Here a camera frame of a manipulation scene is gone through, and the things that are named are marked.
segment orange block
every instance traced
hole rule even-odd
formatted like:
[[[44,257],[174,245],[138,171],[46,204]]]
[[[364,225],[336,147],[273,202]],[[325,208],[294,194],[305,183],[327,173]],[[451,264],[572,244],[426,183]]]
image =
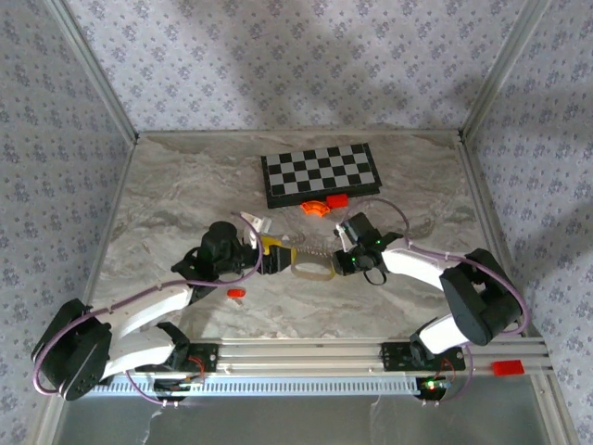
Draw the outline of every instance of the orange block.
[[[323,216],[330,212],[330,208],[320,201],[303,202],[300,207],[305,211],[305,214]]]

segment cable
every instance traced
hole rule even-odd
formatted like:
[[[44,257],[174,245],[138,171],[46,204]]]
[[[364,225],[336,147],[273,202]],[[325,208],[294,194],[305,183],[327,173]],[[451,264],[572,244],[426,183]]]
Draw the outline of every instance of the cable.
[[[440,403],[446,402],[446,401],[454,401],[455,399],[461,397],[461,395],[467,390],[468,386],[470,386],[470,382],[472,381],[473,378],[473,355],[472,355],[472,351],[470,350],[470,347],[465,345],[465,353],[467,355],[467,361],[469,364],[469,371],[467,374],[467,379],[465,380],[465,382],[463,382],[463,386],[461,387],[461,389],[459,391],[457,391],[455,394],[453,394],[451,397],[447,397],[444,400],[440,400]]]
[[[206,373],[206,366],[204,365],[204,362],[202,362],[201,359],[197,358],[197,357],[188,357],[187,358],[188,361],[190,362],[194,362],[197,363],[197,365],[200,367],[200,374],[199,377],[200,379],[203,381],[205,379],[204,375]],[[191,382],[196,378],[196,375],[189,377],[189,379],[186,379],[187,382]]]
[[[133,381],[133,379],[130,377],[130,372],[129,371],[124,371],[124,374],[126,374],[126,377],[128,377],[128,380],[130,380],[130,383],[132,384],[132,387],[136,390],[136,392],[138,394],[140,394],[140,396],[145,400],[145,401],[149,401],[151,403],[154,403],[156,405],[161,405],[164,406],[164,402],[157,400],[157,399],[153,399],[152,397],[150,397],[148,394],[146,394],[144,391],[142,391],[140,389],[140,387],[138,385],[136,385],[136,382]]]
[[[251,223],[248,220],[246,220],[243,216],[241,216],[237,212],[233,212],[232,215],[237,216],[239,219],[241,219],[247,225],[247,227],[249,227],[251,232],[253,234],[255,234],[256,241],[258,242],[258,260],[256,261],[256,264],[253,267],[253,269],[247,275],[245,275],[237,280],[227,281],[227,282],[219,282],[219,283],[210,283],[208,281],[196,281],[196,280],[168,281],[166,283],[162,283],[157,286],[152,286],[146,290],[143,290],[142,292],[137,293],[136,295],[132,295],[131,297],[128,297],[122,301],[119,301],[118,303],[115,303],[110,308],[102,308],[102,309],[98,309],[96,311],[91,311],[91,312],[86,313],[82,317],[77,318],[70,324],[67,324],[66,326],[62,327],[47,342],[47,344],[39,351],[39,353],[35,357],[32,381],[33,381],[33,386],[35,387],[37,392],[39,392],[40,394],[43,394],[45,396],[51,396],[53,394],[57,394],[57,389],[47,389],[47,388],[42,387],[42,385],[39,381],[39,374],[41,373],[41,365],[43,364],[45,357],[47,357],[47,354],[49,353],[49,351],[57,344],[57,342],[61,338],[63,338],[63,336],[65,336],[69,331],[74,329],[79,324],[82,324],[82,323],[86,322],[87,320],[89,320],[93,317],[96,317],[97,315],[101,315],[101,314],[107,313],[109,311],[115,311],[115,310],[122,308],[130,303],[133,303],[134,301],[137,301],[138,299],[141,299],[142,297],[145,297],[146,295],[152,294],[153,292],[157,292],[157,291],[165,289],[167,287],[178,286],[178,285],[210,286],[210,287],[234,286],[234,285],[238,285],[239,283],[243,283],[246,279],[250,278],[252,275],[257,273],[259,267],[261,266],[261,261],[263,258],[263,256],[262,256],[263,255],[263,245],[261,244],[261,237],[259,236],[259,233],[255,229],[255,227],[253,225],[251,225]]]
[[[412,252],[419,253],[421,255],[424,255],[429,258],[433,258],[435,260],[457,261],[457,262],[464,262],[466,264],[469,264],[469,265],[473,266],[474,268],[478,269],[479,271],[490,276],[491,278],[494,278],[503,287],[505,287],[509,292],[511,292],[511,294],[517,300],[517,303],[519,303],[519,306],[521,306],[521,311],[523,312],[523,321],[521,322],[519,327],[517,327],[516,329],[513,329],[511,331],[501,332],[500,333],[501,336],[514,336],[517,334],[521,334],[527,328],[527,326],[531,323],[531,315],[529,313],[529,308],[527,307],[527,302],[525,301],[523,296],[519,293],[519,291],[511,283],[509,283],[507,280],[505,280],[498,273],[494,272],[492,269],[487,268],[485,265],[480,264],[477,261],[470,260],[469,258],[458,257],[456,255],[443,255],[438,252],[433,252],[432,250],[426,250],[425,248],[417,248],[412,243],[408,244],[408,249],[411,250]]]
[[[453,378],[451,379],[451,383],[453,383],[455,381],[455,377],[457,376],[457,373],[455,371],[455,366],[453,366],[453,363],[451,363],[451,360],[449,360],[447,357],[443,358],[443,360],[441,360],[441,369],[438,370],[438,373],[435,374],[435,376],[433,377],[433,380],[435,380],[437,377],[439,377],[441,375],[441,373],[443,372],[443,363],[446,363],[448,365],[448,367],[451,369],[451,371],[453,371]]]
[[[525,301],[523,296],[519,293],[519,291],[511,283],[509,283],[505,278],[500,276],[498,273],[494,272],[493,270],[486,267],[485,265],[480,264],[479,262],[470,260],[469,258],[459,257],[456,255],[449,255],[449,254],[445,255],[445,254],[442,254],[439,252],[434,252],[432,250],[427,250],[425,248],[418,248],[418,247],[414,246],[409,238],[410,220],[408,220],[408,217],[405,215],[405,213],[393,202],[391,202],[387,199],[382,199],[380,197],[367,197],[367,198],[363,199],[361,202],[359,202],[351,210],[347,210],[340,225],[346,220],[347,216],[352,211],[357,210],[365,202],[370,202],[370,201],[382,202],[382,203],[388,205],[389,207],[391,207],[392,209],[394,209],[397,213],[399,213],[399,216],[401,216],[401,219],[403,220],[404,224],[406,224],[406,230],[404,232],[404,240],[406,241],[406,246],[408,247],[408,250],[410,250],[412,252],[416,252],[420,255],[424,255],[426,257],[432,258],[434,260],[457,261],[457,262],[464,262],[466,264],[469,264],[472,267],[474,267],[475,269],[485,273],[486,275],[490,276],[494,280],[498,281],[503,287],[505,287],[509,292],[511,292],[511,295],[513,295],[515,297],[515,299],[517,300],[517,303],[519,304],[519,306],[521,306],[521,311],[523,312],[523,321],[521,322],[519,327],[517,327],[516,329],[513,329],[511,331],[502,332],[502,333],[500,333],[500,335],[515,336],[517,334],[521,334],[527,328],[527,326],[531,323],[531,314],[529,313],[529,308],[527,307],[527,302]]]

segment white vent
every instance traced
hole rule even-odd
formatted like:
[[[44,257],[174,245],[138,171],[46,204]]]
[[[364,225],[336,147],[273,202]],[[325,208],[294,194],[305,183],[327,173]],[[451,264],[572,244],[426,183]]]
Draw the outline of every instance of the white vent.
[[[136,383],[147,394],[154,394],[152,382],[137,376]],[[135,394],[125,377],[116,377],[108,387],[95,387],[91,395],[123,396]],[[417,395],[416,379],[405,376],[381,377],[211,377],[203,386],[172,393],[179,396],[336,396],[336,395]]]

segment patterned wallpaper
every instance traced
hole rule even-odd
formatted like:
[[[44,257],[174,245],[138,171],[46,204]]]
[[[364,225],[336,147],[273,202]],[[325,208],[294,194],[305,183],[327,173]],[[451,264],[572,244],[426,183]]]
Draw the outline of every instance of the patterned wallpaper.
[[[43,2],[0,16],[0,443],[19,444],[32,347],[82,296],[128,149]]]
[[[136,131],[459,128],[524,0],[69,0]]]
[[[593,4],[538,25],[474,143],[582,443],[593,444]]]

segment orange piece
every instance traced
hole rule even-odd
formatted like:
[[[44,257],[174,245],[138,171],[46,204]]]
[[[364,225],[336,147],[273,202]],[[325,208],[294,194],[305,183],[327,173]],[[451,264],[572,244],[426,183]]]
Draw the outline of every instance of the orange piece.
[[[313,215],[323,216],[330,212],[330,208],[320,201],[303,202],[300,205],[300,207],[305,211],[305,214],[307,215],[310,215],[312,213]]]
[[[233,287],[226,291],[227,297],[230,299],[241,299],[246,294],[246,291],[241,287]]]

